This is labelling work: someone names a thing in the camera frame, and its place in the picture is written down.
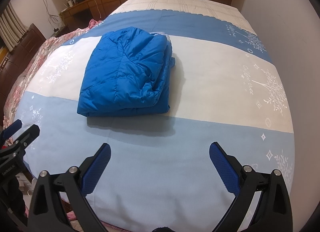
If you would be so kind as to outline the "blue puffer jacket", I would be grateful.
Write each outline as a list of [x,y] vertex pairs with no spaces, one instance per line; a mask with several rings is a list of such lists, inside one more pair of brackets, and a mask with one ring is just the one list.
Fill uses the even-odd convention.
[[104,34],[87,63],[77,113],[129,117],[169,111],[170,37],[127,27]]

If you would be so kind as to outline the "pink floral quilt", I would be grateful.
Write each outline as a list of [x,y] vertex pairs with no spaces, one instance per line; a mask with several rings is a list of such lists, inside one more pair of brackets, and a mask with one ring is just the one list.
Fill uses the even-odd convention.
[[60,37],[51,37],[47,39],[31,56],[31,60],[24,67],[22,73],[18,74],[17,77],[9,85],[9,93],[1,99],[1,127],[6,128],[14,121],[16,111],[19,102],[22,98],[23,93],[35,76],[37,71],[47,60],[48,56],[60,47],[63,43],[78,37],[82,34],[87,33],[90,29],[100,25],[101,20],[96,21],[94,19],[89,21],[88,27],[84,29],[76,29],[70,33],[66,33]]

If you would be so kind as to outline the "beige roman blind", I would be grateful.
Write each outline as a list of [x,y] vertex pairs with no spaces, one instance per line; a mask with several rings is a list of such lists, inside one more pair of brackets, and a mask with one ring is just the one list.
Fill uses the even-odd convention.
[[1,15],[0,25],[1,38],[9,52],[12,52],[28,28],[22,23],[11,3],[8,3]]

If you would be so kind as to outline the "wooden desk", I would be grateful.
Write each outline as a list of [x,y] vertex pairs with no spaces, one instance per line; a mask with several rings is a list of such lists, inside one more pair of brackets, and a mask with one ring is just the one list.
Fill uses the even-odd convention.
[[106,17],[101,0],[84,0],[60,12],[60,18],[70,31],[84,29],[92,19],[101,21]]

